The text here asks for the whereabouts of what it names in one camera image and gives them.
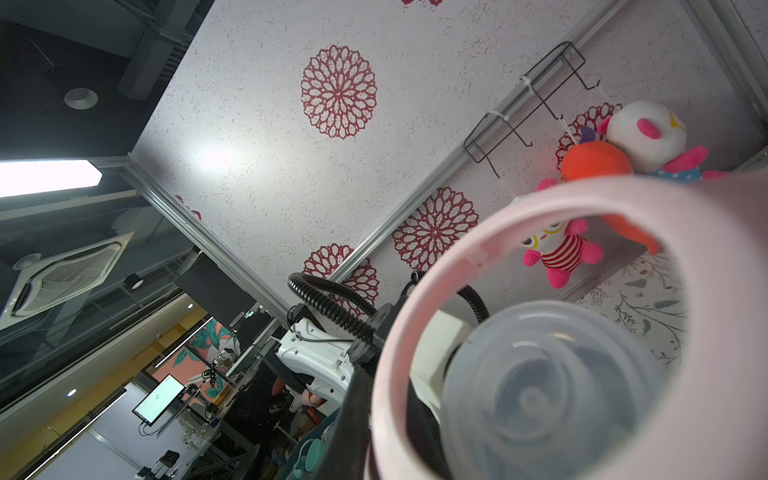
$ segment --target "wire rack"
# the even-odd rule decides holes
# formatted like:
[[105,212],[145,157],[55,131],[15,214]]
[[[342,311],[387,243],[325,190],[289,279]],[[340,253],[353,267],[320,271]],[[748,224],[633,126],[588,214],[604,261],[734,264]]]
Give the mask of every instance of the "wire rack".
[[[587,86],[586,82],[584,82],[584,79],[581,77],[581,75],[579,75],[578,71],[581,69],[581,67],[584,66],[585,63],[587,63],[586,58],[584,58],[578,48],[576,48],[576,45],[574,45],[571,41],[564,41],[555,48],[551,49],[549,53],[547,53],[541,60],[536,62],[536,65],[531,67],[531,69],[526,71],[521,76],[521,81],[525,86],[525,92],[515,97],[503,111],[489,111],[483,116],[482,119],[480,119],[477,125],[475,125],[475,128],[472,129],[472,132],[470,132],[469,136],[467,136],[467,138],[464,140],[463,147],[467,155],[476,164],[479,164],[482,161],[488,161],[488,164],[491,166],[494,175],[501,179],[495,167],[493,166],[491,159],[488,156],[493,153],[493,151],[496,150],[496,148],[498,148],[498,146],[507,140],[507,138],[509,138],[511,135],[516,136],[517,139],[520,140],[520,142],[522,142],[526,147],[533,147],[533,143],[526,142],[525,139],[518,133],[518,128],[520,128],[520,126],[523,125],[542,106],[547,109],[549,114],[555,120],[562,122],[562,114],[557,116],[547,104],[547,100],[549,100],[549,98],[555,92],[557,92],[560,87],[562,87],[572,77],[576,77],[579,82],[581,82],[581,86],[584,88],[584,90],[592,90],[593,88],[598,88],[599,90],[599,80],[596,84],[590,87]],[[554,68],[560,65],[568,67],[570,73],[546,97],[542,97],[534,85],[540,79],[546,78],[546,76],[550,74]],[[522,118],[517,124],[513,125],[510,123],[509,115],[507,115],[507,112],[512,110],[512,108],[514,108],[518,102],[526,101],[531,96],[535,96],[538,99],[538,105],[536,105],[536,107],[533,108],[533,110],[531,110],[527,115],[525,115],[525,117]],[[490,132],[495,131],[495,127],[498,122],[503,122],[506,125],[508,132],[495,143],[486,145],[486,149],[484,149],[480,146],[480,143],[485,143],[485,141],[491,137]]]

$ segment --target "fluorescent light panel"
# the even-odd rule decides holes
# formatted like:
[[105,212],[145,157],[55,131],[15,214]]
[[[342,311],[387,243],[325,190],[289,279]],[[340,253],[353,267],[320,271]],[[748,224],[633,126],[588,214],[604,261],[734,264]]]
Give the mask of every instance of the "fluorescent light panel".
[[93,187],[101,172],[87,160],[0,161],[0,197]]

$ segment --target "orange stuffed toy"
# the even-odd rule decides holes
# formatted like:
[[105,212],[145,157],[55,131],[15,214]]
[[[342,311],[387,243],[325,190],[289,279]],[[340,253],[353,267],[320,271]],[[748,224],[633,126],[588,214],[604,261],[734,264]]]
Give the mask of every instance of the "orange stuffed toy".
[[[599,140],[585,141],[574,145],[568,151],[563,158],[561,172],[565,181],[607,175],[632,175],[632,164],[627,155],[609,143]],[[601,215],[600,218],[622,237],[645,245],[651,255],[659,252],[658,240],[621,215]]]

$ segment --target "red floral pattern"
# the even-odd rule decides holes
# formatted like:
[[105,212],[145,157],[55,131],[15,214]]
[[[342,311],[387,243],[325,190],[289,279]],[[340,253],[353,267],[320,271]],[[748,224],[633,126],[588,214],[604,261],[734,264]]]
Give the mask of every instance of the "red floral pattern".
[[[591,128],[595,131],[597,139],[603,140],[603,137],[597,134],[598,125],[603,121],[604,118],[613,115],[616,109],[620,110],[621,104],[613,105],[606,102],[602,105],[589,107],[589,109],[583,114],[576,115],[576,118],[568,125],[571,127],[571,132],[573,132],[576,141],[581,139],[581,127]],[[571,140],[571,137],[568,136],[568,134],[563,134],[563,136],[560,137],[560,142],[558,143],[558,151],[555,153],[555,156],[558,158],[558,170],[560,170],[560,165],[563,163],[565,154],[568,153],[568,150],[570,150],[571,147],[573,147],[573,144],[574,142]]]
[[[183,199],[183,198],[181,198],[181,195],[174,195],[174,197],[176,197],[176,198],[177,198],[177,199],[178,199],[178,200],[181,202],[181,204],[182,204],[182,205],[184,205],[185,207],[187,207],[187,205],[184,203],[184,199]],[[200,220],[200,221],[203,221],[203,214],[201,214],[201,213],[200,213],[200,212],[198,212],[197,210],[192,210],[192,209],[190,209],[189,207],[187,207],[187,209],[188,209],[190,212],[192,212],[192,214],[193,214],[195,217],[197,217],[197,219],[198,219],[198,220]]]
[[[332,243],[326,247],[320,247],[318,250],[312,252],[310,258],[306,259],[304,262],[304,273],[319,276],[320,278],[328,278],[331,273],[339,268],[341,262],[343,262],[352,251],[353,248],[349,245],[338,245],[336,243]],[[362,265],[358,266],[357,270],[342,283],[359,293],[360,296],[368,300],[371,305],[374,304],[376,297],[379,296],[379,281],[376,279],[376,269],[371,266],[371,261],[368,259],[366,259]],[[350,301],[335,295],[331,295],[331,298],[355,315],[362,315],[360,308]]]
[[310,123],[329,137],[354,137],[376,106],[376,76],[360,52],[331,45],[310,59],[301,81]]
[[[415,0],[402,0],[402,4],[403,5],[410,5],[414,1]],[[442,0],[429,0],[429,3],[433,4],[436,7],[437,5],[440,5],[442,3]]]
[[413,269],[427,270],[477,224],[472,202],[462,192],[441,187],[392,233],[392,238],[404,262]]

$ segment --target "pink stuffed toy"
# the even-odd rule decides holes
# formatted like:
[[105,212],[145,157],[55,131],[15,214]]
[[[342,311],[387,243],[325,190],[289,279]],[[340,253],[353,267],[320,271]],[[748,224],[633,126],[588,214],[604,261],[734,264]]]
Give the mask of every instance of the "pink stuffed toy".
[[[557,180],[548,178],[538,185],[536,191],[557,183]],[[603,260],[603,247],[580,237],[588,227],[586,220],[577,218],[570,222],[557,222],[531,235],[521,244],[528,249],[523,255],[523,263],[533,266],[541,260],[547,267],[547,279],[552,288],[563,288],[571,279],[571,272],[582,262],[594,265]]]

